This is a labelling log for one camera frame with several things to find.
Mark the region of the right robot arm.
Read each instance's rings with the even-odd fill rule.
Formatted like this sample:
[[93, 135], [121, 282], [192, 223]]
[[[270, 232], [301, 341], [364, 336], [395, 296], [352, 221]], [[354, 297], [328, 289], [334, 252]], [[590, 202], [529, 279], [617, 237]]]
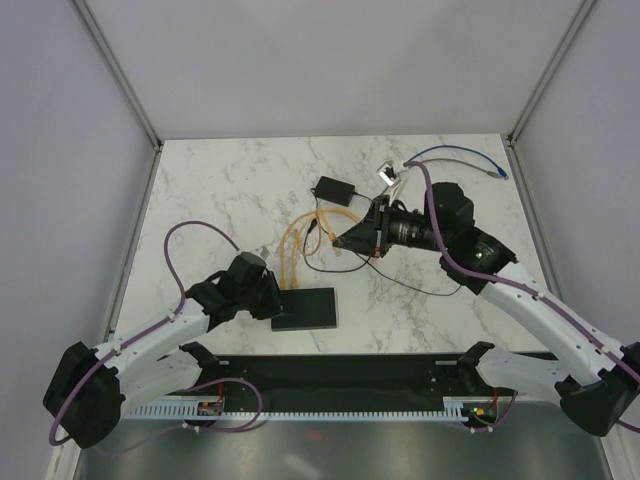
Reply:
[[510, 315], [554, 356], [543, 360], [479, 341], [457, 361], [458, 385], [469, 394], [491, 386], [531, 395], [597, 437], [639, 396], [639, 345], [602, 333], [536, 282], [509, 248], [476, 227], [474, 204], [455, 183], [429, 187], [423, 212], [376, 197], [333, 245], [369, 258], [393, 246], [440, 252], [450, 279]]

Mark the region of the black network switch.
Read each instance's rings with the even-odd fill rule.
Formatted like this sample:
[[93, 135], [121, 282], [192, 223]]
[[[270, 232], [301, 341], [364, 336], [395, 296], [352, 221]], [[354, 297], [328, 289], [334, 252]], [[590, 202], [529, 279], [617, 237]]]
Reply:
[[271, 320], [273, 332], [335, 329], [338, 326], [333, 287], [283, 290], [284, 313]]

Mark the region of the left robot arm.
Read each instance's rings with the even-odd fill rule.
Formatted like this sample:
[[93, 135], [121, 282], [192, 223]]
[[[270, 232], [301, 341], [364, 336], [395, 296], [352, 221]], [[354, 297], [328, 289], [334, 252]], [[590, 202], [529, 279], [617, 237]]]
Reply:
[[63, 353], [43, 399], [54, 421], [49, 441], [89, 448], [138, 407], [170, 393], [207, 394], [219, 380], [199, 337], [247, 312], [267, 320], [286, 310], [274, 273], [242, 252], [230, 266], [181, 290], [176, 307], [110, 342]]

